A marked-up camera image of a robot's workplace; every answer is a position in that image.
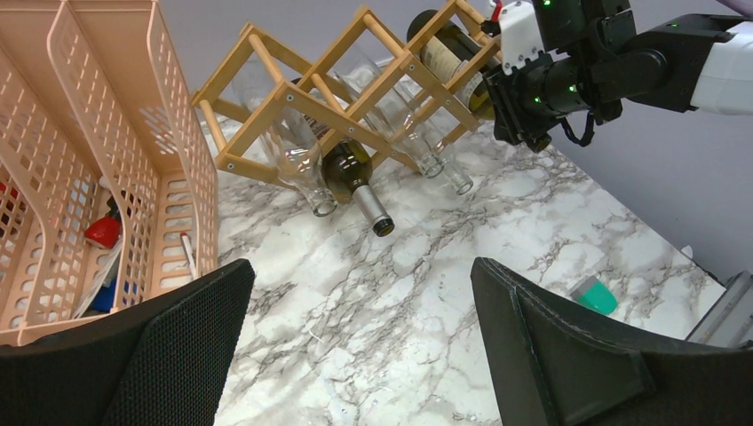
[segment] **empty glass bottle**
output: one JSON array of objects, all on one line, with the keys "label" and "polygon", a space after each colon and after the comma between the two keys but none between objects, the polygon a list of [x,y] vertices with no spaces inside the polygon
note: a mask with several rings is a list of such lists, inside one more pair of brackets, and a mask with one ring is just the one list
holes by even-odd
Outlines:
[{"label": "empty glass bottle", "polygon": [[[242,105],[253,112],[272,91],[274,82],[264,65],[252,56],[231,81]],[[278,170],[281,182],[304,195],[317,217],[325,217],[337,208],[337,201],[321,175],[321,149],[304,116],[284,107],[272,125],[261,134],[269,162]]]}]

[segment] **bottle neck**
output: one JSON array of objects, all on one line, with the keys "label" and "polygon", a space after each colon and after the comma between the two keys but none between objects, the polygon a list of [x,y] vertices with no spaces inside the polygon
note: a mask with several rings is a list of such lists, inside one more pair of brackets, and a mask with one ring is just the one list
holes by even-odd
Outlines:
[{"label": "bottle neck", "polygon": [[392,218],[384,209],[382,202],[377,198],[371,186],[362,185],[356,188],[353,191],[353,201],[377,235],[384,236],[392,231],[394,225],[384,228],[385,223],[392,223]]}]

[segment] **gray wall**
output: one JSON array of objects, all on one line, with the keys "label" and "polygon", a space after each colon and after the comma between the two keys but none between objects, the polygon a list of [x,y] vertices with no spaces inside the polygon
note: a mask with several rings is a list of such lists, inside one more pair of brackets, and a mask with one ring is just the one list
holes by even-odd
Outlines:
[{"label": "gray wall", "polygon": [[[162,0],[162,7],[189,86],[196,89],[233,45],[245,20],[316,59],[361,3],[369,3],[387,26],[404,36],[417,13],[444,2]],[[638,30],[683,13],[728,13],[714,0],[631,3]],[[375,58],[387,57],[373,40],[365,42]],[[588,148],[571,144],[560,131],[554,135],[555,145],[675,246],[692,245],[701,266],[721,277],[753,270],[753,120],[675,114],[628,101],[624,106],[622,118],[598,128]],[[582,117],[574,117],[573,125],[581,128]]]}]

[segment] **black mesh fabric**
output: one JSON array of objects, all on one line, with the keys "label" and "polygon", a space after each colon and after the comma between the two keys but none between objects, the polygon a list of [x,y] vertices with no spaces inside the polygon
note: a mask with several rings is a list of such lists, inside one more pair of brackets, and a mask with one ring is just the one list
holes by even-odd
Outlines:
[{"label": "black mesh fabric", "polygon": [[239,260],[20,348],[0,348],[0,423],[212,424],[250,300]]},{"label": "black mesh fabric", "polygon": [[471,280],[504,426],[753,424],[753,351],[628,326],[491,259]]}]

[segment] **red object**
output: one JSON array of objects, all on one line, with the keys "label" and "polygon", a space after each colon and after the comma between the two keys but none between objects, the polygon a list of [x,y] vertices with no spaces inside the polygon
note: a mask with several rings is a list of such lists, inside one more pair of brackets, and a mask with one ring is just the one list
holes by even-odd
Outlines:
[{"label": "red object", "polygon": [[91,245],[100,249],[111,249],[120,236],[120,221],[114,217],[105,216],[91,224],[83,236]]},{"label": "red object", "polygon": [[499,12],[502,11],[502,0],[497,0],[495,5],[495,10],[492,12],[492,22],[498,22],[499,21]]}]

